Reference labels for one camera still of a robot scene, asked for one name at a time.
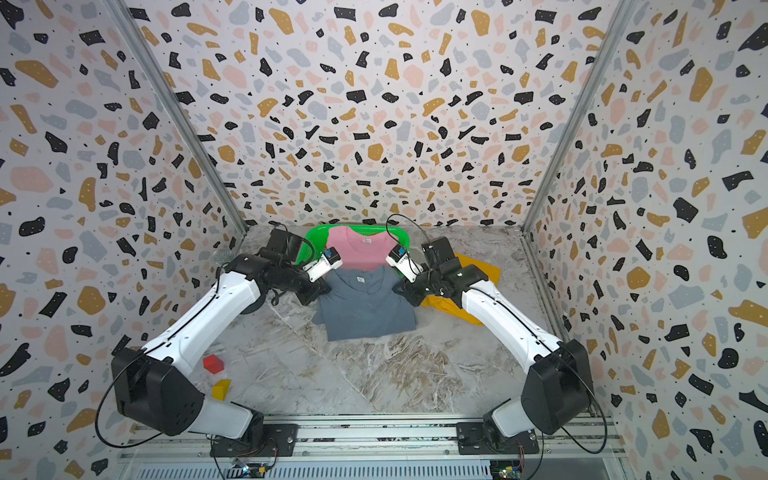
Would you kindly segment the pink t-shirt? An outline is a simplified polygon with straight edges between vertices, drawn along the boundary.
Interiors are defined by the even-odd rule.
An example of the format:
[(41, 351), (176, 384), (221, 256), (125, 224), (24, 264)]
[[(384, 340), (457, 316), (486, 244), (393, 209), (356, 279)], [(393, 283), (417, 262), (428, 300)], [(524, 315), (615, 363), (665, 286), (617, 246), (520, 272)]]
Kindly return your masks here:
[(362, 235), (346, 226), (330, 228), (326, 242), (327, 247), (335, 248), (339, 253), (342, 269), (360, 271), (386, 266), (386, 258), (397, 245), (387, 233)]

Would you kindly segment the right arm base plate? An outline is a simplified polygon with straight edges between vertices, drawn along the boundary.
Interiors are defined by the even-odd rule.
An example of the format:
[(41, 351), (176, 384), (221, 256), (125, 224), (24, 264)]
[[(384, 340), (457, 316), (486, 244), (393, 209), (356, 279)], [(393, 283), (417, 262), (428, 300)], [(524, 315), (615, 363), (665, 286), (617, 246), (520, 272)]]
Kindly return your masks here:
[(533, 431), (507, 437), (488, 421), (459, 422), (455, 428), (461, 455), (528, 455), (540, 452), (538, 438)]

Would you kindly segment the green plastic basket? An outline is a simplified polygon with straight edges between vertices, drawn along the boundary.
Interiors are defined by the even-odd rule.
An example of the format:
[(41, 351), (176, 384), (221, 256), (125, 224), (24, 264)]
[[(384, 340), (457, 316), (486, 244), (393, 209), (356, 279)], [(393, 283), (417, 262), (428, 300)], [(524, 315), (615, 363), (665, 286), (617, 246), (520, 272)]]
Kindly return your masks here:
[(342, 229), (347, 228), (350, 232), (361, 237), (376, 237), (382, 235), (389, 241), (397, 241), (406, 250), (409, 249), (411, 239), (409, 234), (400, 227), (385, 227), (383, 225), (366, 225), (366, 224), (329, 224), (319, 225), (311, 227), (309, 231), (304, 235), (306, 239), (305, 244), (301, 247), (299, 260), (315, 260), (317, 259), (327, 248), (329, 234), (334, 230), (337, 230), (337, 235), (342, 233)]

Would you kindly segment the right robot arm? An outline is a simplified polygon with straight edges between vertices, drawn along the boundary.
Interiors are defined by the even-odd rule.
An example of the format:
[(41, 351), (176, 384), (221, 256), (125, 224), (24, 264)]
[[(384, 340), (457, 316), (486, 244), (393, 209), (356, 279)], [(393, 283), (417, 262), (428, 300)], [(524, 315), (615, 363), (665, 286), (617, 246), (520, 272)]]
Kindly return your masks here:
[(592, 404), (587, 349), (541, 328), (498, 290), (476, 265), (464, 266), (445, 237), (424, 243), (426, 261), (416, 263), (402, 246), (386, 257), (403, 279), (394, 291), (411, 305), (429, 296), (450, 300), (478, 319), (505, 346), (526, 374), (522, 394), (490, 412), (504, 437), (537, 429), (554, 434)]

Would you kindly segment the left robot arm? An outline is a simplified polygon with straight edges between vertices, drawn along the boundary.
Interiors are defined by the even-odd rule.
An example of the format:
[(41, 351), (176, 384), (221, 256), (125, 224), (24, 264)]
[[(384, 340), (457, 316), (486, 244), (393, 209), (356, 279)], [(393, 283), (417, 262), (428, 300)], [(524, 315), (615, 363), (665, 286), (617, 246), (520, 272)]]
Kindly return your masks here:
[(258, 310), (269, 292), (292, 293), (303, 305), (329, 293), (324, 277), (341, 267), (341, 256), (329, 248), (300, 260), (308, 243), (273, 229), (257, 252), (227, 261), (212, 288), (172, 326), (138, 350), (116, 352), (111, 390), (117, 411), (167, 436), (193, 432), (258, 444), (262, 414), (203, 393), (190, 376), (224, 330)]

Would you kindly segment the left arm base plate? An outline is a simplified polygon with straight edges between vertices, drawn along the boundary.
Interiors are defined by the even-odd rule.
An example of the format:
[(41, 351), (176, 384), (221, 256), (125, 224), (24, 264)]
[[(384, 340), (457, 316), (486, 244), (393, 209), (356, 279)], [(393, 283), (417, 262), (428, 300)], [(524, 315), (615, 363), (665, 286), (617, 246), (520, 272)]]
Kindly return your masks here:
[(260, 423), (239, 439), (214, 438), (209, 454), (213, 458), (291, 457), (298, 431), (298, 424)]

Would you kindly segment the grey t-shirt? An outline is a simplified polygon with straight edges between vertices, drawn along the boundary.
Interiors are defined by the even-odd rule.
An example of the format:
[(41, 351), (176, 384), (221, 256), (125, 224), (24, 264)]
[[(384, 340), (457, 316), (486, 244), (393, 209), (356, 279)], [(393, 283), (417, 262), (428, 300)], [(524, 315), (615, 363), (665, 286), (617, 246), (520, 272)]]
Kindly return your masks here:
[(394, 291), (396, 271), (337, 269), (324, 279), (331, 291), (318, 298), (312, 323), (326, 328), (327, 340), (379, 338), (417, 328), (414, 307)]

